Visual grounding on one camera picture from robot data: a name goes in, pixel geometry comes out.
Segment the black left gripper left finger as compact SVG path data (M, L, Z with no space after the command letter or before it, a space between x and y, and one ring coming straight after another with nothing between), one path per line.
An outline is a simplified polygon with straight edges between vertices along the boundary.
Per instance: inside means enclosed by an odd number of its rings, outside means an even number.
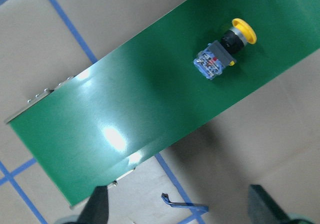
M109 219L108 200L108 187L97 186L77 218L76 223L107 223Z

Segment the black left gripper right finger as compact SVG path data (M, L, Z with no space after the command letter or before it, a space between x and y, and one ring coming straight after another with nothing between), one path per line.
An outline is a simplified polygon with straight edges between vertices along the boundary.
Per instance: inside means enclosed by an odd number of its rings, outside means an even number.
M290 217L258 184L248 188L248 215L251 223L289 223Z

